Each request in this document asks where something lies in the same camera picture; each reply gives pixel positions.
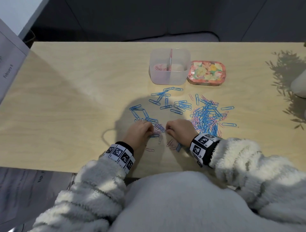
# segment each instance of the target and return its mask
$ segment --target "person's left arm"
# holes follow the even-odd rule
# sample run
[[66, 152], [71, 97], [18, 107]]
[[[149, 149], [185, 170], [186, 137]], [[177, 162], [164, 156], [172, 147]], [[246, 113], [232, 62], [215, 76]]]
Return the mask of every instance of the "person's left arm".
[[134, 149], [146, 142], [153, 129], [150, 122], [134, 123], [122, 142], [83, 166], [72, 187], [59, 193], [54, 206], [36, 219], [31, 232], [108, 231], [123, 209], [123, 179], [135, 161]]

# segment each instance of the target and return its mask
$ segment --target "white wall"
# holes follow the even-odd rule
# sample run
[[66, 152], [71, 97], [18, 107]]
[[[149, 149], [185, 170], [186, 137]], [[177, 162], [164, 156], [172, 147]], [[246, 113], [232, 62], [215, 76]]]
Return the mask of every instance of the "white wall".
[[48, 0], [0, 0], [0, 19], [23, 39]]

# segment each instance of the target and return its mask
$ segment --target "dark background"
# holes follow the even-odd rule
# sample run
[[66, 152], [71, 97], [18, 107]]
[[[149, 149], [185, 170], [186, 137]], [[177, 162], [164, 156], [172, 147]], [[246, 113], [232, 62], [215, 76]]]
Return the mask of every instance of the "dark background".
[[49, 0], [40, 41], [305, 42], [306, 0]]

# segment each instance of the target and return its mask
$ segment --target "translucent plastic box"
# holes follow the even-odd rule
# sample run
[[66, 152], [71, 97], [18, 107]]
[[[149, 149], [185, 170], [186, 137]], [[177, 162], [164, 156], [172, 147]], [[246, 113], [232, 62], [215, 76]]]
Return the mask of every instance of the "translucent plastic box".
[[155, 84], [182, 85], [191, 66], [191, 56], [187, 49], [154, 49], [150, 55], [150, 76]]

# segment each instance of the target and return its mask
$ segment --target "wooden tabletop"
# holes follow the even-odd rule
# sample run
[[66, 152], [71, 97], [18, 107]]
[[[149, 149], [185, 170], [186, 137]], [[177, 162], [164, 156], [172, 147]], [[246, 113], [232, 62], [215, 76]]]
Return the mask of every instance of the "wooden tabletop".
[[[226, 67], [221, 86], [186, 83], [169, 103], [204, 95], [220, 107], [234, 106], [220, 128], [223, 138], [258, 142], [265, 155], [288, 157], [306, 171], [306, 100], [290, 93], [306, 69], [303, 43], [76, 43], [35, 42], [0, 107], [0, 166], [77, 172], [120, 140], [134, 122], [129, 107], [141, 104], [163, 125], [179, 117], [150, 103], [151, 93], [169, 86], [151, 82], [152, 49], [186, 48], [192, 60]], [[130, 174], [199, 170], [184, 151], [166, 147], [171, 138], [152, 138]]]

